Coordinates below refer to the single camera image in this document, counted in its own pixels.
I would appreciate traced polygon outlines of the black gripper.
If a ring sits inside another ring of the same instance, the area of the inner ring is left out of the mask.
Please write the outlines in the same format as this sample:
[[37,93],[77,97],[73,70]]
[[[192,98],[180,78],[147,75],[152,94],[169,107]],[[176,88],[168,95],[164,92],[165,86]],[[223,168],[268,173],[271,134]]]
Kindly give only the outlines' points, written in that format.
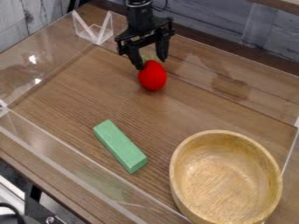
[[128,55],[137,70],[144,69],[139,49],[155,43],[156,56],[160,61],[165,61],[173,35],[173,19],[155,16],[152,2],[153,0],[124,0],[127,28],[115,37],[117,53]]

